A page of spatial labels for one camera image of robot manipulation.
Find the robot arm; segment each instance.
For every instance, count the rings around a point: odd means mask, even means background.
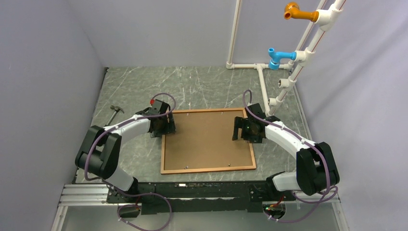
[[[252,143],[261,143],[262,139],[274,141],[296,160],[296,171],[281,172],[267,178],[268,184],[272,187],[271,192],[296,190],[303,191],[306,195],[313,195],[326,189],[326,174],[322,160],[306,143],[313,145],[323,154],[329,169],[330,185],[333,186],[339,182],[336,163],[328,144],[315,143],[298,134],[292,135],[286,131],[287,127],[278,118],[266,117],[258,103],[248,106],[248,109],[273,125],[258,120],[247,112],[248,118],[235,118],[232,140],[238,138],[238,129],[241,128],[241,138],[244,140]]]
[[[102,133],[109,130],[110,132],[97,143],[97,146],[103,146],[102,150],[95,149],[91,154],[89,172],[128,194],[137,194],[137,179],[127,174],[118,165],[121,146],[127,141],[147,132],[151,134],[152,138],[176,132],[172,113],[160,117],[150,117],[164,114],[170,109],[170,106],[160,100],[151,101],[151,104],[151,107],[137,112],[130,119],[126,120],[129,123],[123,126],[120,126],[121,122],[103,128],[99,126],[90,127],[76,156],[76,166],[82,169],[85,168],[86,159],[92,144]]]

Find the board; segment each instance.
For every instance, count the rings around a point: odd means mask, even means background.
[[[245,109],[173,111],[176,133],[162,137],[161,174],[256,169],[252,144],[232,141],[236,116]]]

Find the orange faucet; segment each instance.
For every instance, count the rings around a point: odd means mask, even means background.
[[[317,11],[315,12],[300,11],[299,5],[296,2],[290,2],[285,7],[285,14],[283,15],[283,17],[285,17],[285,19],[290,18],[307,19],[312,22],[315,22],[318,20],[319,13]]]

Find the blue faucet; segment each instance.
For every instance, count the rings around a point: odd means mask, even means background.
[[[296,52],[275,52],[275,49],[269,48],[269,56],[272,58],[269,62],[269,68],[277,70],[281,64],[281,59],[296,59]]]

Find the marble floor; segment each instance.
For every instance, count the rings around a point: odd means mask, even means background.
[[[280,92],[278,80],[287,78],[288,73],[267,69],[264,77],[269,97],[276,97]],[[243,107],[242,93],[246,89],[253,91],[253,103],[260,103],[263,107],[258,72],[254,69],[228,70],[224,66],[109,68],[92,125],[104,126],[112,115],[109,108],[112,104],[125,111],[124,114],[118,113],[112,124],[128,119],[150,106],[150,98],[160,92],[172,94],[177,109]],[[170,102],[167,97],[158,99]],[[299,100],[293,91],[287,94],[275,115],[289,128],[307,137]],[[265,180],[272,174],[295,169],[295,160],[274,142],[264,140],[253,146],[255,170],[161,175],[161,139],[151,139],[149,134],[144,134],[123,145],[119,164],[140,182]],[[77,172],[76,182],[85,182],[82,169]]]

